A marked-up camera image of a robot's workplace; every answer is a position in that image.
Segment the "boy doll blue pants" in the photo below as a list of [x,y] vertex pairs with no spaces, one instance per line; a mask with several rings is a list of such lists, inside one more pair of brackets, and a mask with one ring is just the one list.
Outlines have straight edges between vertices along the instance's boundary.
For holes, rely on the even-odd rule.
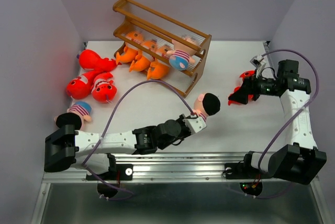
[[219,98],[212,93],[199,94],[194,102],[193,113],[202,117],[206,122],[209,116],[213,116],[220,111],[221,103]]

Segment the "orange shark plush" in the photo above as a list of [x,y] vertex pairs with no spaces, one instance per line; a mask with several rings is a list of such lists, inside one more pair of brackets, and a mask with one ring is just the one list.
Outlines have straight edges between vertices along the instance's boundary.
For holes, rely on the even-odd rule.
[[[155,53],[157,51],[157,41],[155,39],[144,41],[141,45],[151,52]],[[148,68],[153,61],[154,57],[152,55],[146,53],[145,51],[139,50],[138,54],[129,67],[129,72],[141,72]]]
[[[135,42],[137,44],[141,44],[144,40],[143,34],[139,31],[131,31],[126,34],[126,38]],[[125,42],[125,47],[123,49],[123,53],[116,53],[116,63],[129,63],[132,62],[136,55],[138,54],[138,48]]]
[[[158,48],[156,54],[161,56],[164,59],[169,59],[167,56],[167,52],[172,50],[170,46],[164,44],[160,48]],[[147,71],[147,79],[159,80],[165,77],[170,71],[170,65],[166,64],[165,62],[155,59],[151,62],[150,67]]]

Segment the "boy doll striped shirt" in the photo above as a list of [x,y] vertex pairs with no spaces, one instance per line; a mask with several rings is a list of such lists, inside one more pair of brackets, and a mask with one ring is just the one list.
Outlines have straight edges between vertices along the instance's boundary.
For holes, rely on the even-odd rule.
[[176,40],[172,40],[172,44],[173,49],[166,52],[171,67],[178,71],[184,71],[188,68],[189,64],[196,63],[196,60],[193,58],[197,52],[196,50]]

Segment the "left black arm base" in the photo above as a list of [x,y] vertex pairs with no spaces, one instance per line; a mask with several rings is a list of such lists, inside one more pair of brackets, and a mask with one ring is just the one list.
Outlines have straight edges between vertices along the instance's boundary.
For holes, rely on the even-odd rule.
[[110,153],[93,154],[86,165],[106,181],[131,181],[133,177],[133,164],[117,163],[115,156]]

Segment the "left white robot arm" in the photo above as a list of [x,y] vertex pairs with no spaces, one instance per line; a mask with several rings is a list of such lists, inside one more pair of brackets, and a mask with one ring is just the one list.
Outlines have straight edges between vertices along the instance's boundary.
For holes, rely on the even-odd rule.
[[71,167],[89,168],[110,179],[116,175],[117,168],[111,161],[113,154],[153,154],[193,134],[186,119],[170,119],[157,126],[105,135],[65,125],[45,139],[44,171],[55,173]]

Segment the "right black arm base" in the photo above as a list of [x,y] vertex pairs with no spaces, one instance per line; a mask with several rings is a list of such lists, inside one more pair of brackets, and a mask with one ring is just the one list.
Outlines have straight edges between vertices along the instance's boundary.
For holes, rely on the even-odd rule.
[[235,163],[225,163],[222,172],[223,177],[228,180],[246,180],[246,179],[269,179],[269,175],[261,172],[259,169],[251,166],[253,151],[249,151],[242,161]]

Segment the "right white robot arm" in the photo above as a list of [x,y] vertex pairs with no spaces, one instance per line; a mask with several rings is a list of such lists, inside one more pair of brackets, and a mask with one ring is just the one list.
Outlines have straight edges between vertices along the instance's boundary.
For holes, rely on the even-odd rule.
[[310,81],[299,76],[299,63],[294,60],[280,61],[273,79],[262,76],[264,57],[256,56],[251,63],[255,66],[254,74],[245,77],[228,99],[246,105],[261,95],[278,97],[286,121],[281,132],[286,137],[284,146],[272,154],[266,150],[248,152],[241,163],[242,174],[253,177],[259,172],[266,177],[308,185],[327,161],[326,153],[318,150],[312,134]]

